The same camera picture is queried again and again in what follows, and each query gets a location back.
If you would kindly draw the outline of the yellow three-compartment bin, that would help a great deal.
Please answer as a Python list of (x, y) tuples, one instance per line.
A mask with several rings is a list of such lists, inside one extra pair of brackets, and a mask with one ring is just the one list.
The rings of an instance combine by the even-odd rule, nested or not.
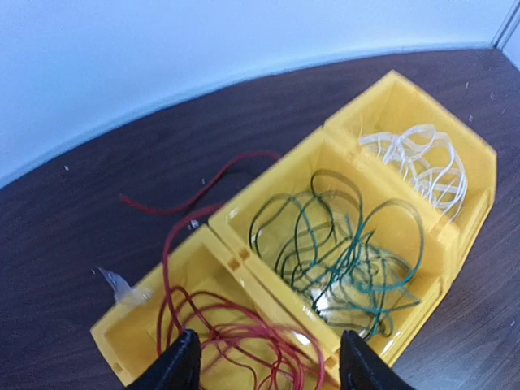
[(129, 388), (189, 329), (199, 389), (340, 389), (344, 331), (389, 366), (450, 289), (496, 193), (496, 151), (390, 71), (233, 199), (170, 230), (138, 284), (92, 327)]

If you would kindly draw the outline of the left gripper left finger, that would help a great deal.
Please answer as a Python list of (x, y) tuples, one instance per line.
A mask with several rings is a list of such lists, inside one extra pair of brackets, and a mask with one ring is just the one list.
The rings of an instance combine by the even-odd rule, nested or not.
[(186, 329), (133, 383), (131, 390), (199, 389), (202, 346), (198, 334)]

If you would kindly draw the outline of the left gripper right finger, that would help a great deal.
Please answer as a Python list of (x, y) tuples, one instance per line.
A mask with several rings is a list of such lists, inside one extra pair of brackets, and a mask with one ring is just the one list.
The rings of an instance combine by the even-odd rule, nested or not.
[(355, 331), (342, 334), (339, 372), (343, 390), (413, 389)]

